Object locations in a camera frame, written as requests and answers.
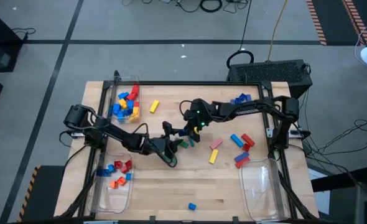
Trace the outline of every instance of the yellow block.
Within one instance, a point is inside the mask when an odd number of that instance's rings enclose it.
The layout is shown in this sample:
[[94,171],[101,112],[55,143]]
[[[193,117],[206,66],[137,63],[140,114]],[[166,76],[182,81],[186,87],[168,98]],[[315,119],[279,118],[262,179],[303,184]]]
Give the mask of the yellow block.
[[154,113],[156,111],[157,105],[159,105],[159,100],[153,101],[153,105],[151,109],[149,110],[151,113]]
[[210,158],[209,163],[214,164],[217,154],[218,154],[218,150],[214,149],[213,153],[211,154],[211,158]]
[[124,99],[119,100],[119,104],[122,109],[127,109],[127,103]]

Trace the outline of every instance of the green block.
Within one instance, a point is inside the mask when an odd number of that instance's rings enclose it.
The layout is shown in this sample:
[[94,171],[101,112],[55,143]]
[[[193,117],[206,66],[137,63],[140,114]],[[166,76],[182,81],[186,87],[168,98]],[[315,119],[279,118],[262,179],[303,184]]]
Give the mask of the green block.
[[180,144],[182,147],[184,148],[188,148],[189,144],[186,143],[185,141],[182,141],[181,144]]

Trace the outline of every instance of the black metal frame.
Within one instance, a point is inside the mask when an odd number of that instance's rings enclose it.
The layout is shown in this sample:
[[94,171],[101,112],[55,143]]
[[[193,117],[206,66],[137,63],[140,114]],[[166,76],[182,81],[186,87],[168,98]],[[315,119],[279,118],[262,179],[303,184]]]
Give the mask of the black metal frame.
[[[119,85],[132,85],[134,83],[135,82],[119,82]],[[256,87],[258,87],[258,93],[259,93],[260,99],[264,98],[264,93],[262,91],[262,84],[259,83],[259,82],[242,83],[242,82],[226,82],[226,81],[222,81],[222,82],[219,82],[219,81],[215,81],[215,82],[140,81],[140,84],[141,85],[205,85],[205,86],[215,86],[215,85],[243,86],[244,85],[244,86],[256,86]],[[114,81],[112,81],[112,80],[103,81],[101,98],[100,98],[100,105],[99,105],[99,108],[98,108],[98,115],[101,115],[103,113],[104,108],[105,108],[105,100],[106,100],[107,91],[113,85],[114,85]],[[272,90],[267,90],[267,92],[268,92],[268,95],[270,97],[273,97]],[[262,120],[264,121],[264,131],[266,132],[266,128],[269,128],[269,121],[268,121],[268,118],[267,118],[267,114],[265,112],[262,113]],[[274,119],[274,126],[277,127],[277,120],[276,119]],[[106,152],[107,137],[105,137],[105,139],[106,139],[105,146],[103,148],[101,148],[101,152]],[[269,145],[268,140],[267,140],[267,146],[268,146],[268,155],[271,155],[271,157],[274,158],[274,153],[273,153],[274,149],[271,149],[271,146]],[[86,167],[84,185],[86,185],[88,183],[88,181],[90,180],[93,164],[94,164],[94,161],[95,161],[95,153],[96,153],[96,149],[91,148],[90,155],[89,155],[89,158],[88,158],[87,167]],[[282,171],[283,171],[284,178],[285,178],[287,184],[289,184],[289,186],[291,187],[286,156],[284,154],[284,151],[280,151],[279,153],[280,153],[280,161],[281,161],[281,166],[282,166]],[[289,202],[291,218],[297,219],[297,212],[296,212],[295,205],[289,197],[287,197],[287,198],[288,198],[288,202]],[[84,199],[83,203],[79,207],[78,217],[83,217],[84,216],[85,204],[86,204],[86,198]],[[90,218],[95,218],[95,213],[91,212],[90,213]],[[213,223],[231,223],[231,222],[213,222]]]

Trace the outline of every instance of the red block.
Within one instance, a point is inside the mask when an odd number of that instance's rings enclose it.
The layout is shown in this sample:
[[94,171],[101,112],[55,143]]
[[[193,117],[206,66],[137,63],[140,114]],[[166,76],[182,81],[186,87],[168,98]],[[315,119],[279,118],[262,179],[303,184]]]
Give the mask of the red block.
[[123,163],[121,161],[115,161],[114,162],[114,168],[120,169],[120,168],[122,168],[122,166],[123,166]]
[[139,85],[134,85],[134,86],[132,87],[132,91],[131,91],[131,93],[136,93],[136,94],[138,94],[138,93],[139,93]]
[[243,146],[243,150],[248,152],[249,149],[250,149],[250,145],[245,143],[244,146]]
[[138,96],[137,93],[131,93],[130,95],[127,96],[127,100],[135,100],[137,96]]
[[237,163],[235,164],[235,166],[236,166],[238,169],[240,169],[240,167],[241,167],[245,162],[248,162],[248,161],[250,161],[250,158],[245,157],[244,159],[242,159],[242,160],[240,160],[239,162],[237,162]]
[[249,136],[247,136],[247,134],[243,134],[241,138],[244,139],[251,147],[256,144]]
[[121,171],[123,174],[125,174],[125,173],[127,173],[127,172],[129,171],[129,169],[128,169],[128,167],[123,166],[122,168],[120,168],[120,171]]

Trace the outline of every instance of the orange block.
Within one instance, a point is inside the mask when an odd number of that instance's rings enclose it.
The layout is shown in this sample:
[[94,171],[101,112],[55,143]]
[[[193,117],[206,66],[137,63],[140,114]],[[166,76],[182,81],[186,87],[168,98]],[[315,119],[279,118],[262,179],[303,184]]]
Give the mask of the orange block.
[[117,186],[118,186],[118,184],[117,184],[117,181],[111,181],[110,182],[110,188],[112,188],[112,189],[116,189],[117,188]]
[[124,184],[126,184],[126,179],[124,177],[120,177],[118,180],[117,180],[117,183],[121,186],[124,186]]

